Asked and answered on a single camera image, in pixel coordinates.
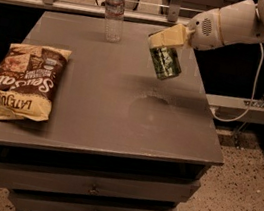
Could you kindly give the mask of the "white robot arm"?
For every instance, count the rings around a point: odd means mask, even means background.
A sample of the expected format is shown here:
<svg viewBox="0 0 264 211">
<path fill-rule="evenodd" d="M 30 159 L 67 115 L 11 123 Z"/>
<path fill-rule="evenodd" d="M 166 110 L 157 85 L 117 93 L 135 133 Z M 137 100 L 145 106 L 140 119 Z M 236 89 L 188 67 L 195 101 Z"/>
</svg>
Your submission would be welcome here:
<svg viewBox="0 0 264 211">
<path fill-rule="evenodd" d="M 150 48 L 190 47 L 204 51 L 232 44 L 264 42 L 264 0 L 243 0 L 201 12 L 187 25 L 178 24 L 148 36 Z"/>
</svg>

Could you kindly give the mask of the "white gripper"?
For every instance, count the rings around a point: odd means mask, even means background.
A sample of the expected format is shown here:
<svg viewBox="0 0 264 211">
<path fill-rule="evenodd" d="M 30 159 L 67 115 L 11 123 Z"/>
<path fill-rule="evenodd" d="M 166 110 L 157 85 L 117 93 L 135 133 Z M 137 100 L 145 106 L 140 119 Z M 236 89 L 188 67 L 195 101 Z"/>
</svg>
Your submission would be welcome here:
<svg viewBox="0 0 264 211">
<path fill-rule="evenodd" d="M 220 48 L 223 46 L 220 24 L 220 10 L 214 8 L 197 14 L 187 26 L 179 23 L 150 35 L 149 47 L 180 47 L 189 40 L 190 46 L 196 50 Z"/>
</svg>

